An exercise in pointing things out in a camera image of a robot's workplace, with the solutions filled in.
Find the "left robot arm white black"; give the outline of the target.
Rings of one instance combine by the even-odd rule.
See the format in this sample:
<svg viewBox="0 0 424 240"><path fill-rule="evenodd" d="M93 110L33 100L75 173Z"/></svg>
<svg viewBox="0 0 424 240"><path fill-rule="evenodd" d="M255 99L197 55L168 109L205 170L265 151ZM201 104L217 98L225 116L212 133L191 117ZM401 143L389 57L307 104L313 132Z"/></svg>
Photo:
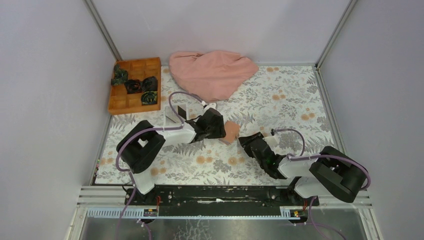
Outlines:
<svg viewBox="0 0 424 240"><path fill-rule="evenodd" d="M117 159L129 166L130 178L137 189L135 197L142 205L148 206L155 200L155 183L148 168L163 147L225 136L224 117L214 108L206 109L197 118L184 120L181 126L156 127L143 120L117 145Z"/></svg>

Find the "white translucent card box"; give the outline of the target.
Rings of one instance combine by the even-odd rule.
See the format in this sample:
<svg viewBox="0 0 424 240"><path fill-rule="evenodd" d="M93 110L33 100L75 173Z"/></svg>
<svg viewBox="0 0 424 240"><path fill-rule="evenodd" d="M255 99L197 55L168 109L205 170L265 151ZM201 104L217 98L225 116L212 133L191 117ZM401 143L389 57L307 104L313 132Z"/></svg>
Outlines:
<svg viewBox="0 0 424 240"><path fill-rule="evenodd" d="M173 104L172 107L166 105L163 112L163 123L165 127L178 127L181 125L181 118L189 119L189 108L187 103Z"/></svg>

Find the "brown leather card holder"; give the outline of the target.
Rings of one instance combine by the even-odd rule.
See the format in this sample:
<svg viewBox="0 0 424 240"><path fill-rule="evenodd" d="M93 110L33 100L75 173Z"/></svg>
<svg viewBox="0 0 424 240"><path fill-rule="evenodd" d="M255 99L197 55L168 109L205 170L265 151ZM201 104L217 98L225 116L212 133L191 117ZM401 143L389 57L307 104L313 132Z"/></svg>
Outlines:
<svg viewBox="0 0 424 240"><path fill-rule="evenodd" d="M233 121L227 121L224 124L225 137L220 138L219 140L226 145L232 144L239 136L241 126Z"/></svg>

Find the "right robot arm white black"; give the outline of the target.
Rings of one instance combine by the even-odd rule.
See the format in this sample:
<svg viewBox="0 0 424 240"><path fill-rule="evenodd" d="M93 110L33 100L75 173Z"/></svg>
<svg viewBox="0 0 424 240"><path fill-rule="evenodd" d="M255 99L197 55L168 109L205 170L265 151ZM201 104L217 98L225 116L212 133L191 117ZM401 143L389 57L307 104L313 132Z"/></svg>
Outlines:
<svg viewBox="0 0 424 240"><path fill-rule="evenodd" d="M358 193L371 184L365 167L332 146L314 155L295 156L275 153L273 148L278 141L273 134L263 136L258 132L239 137L238 141L270 177L292 180L286 198L293 206L301 205L307 198L326 195L353 203Z"/></svg>

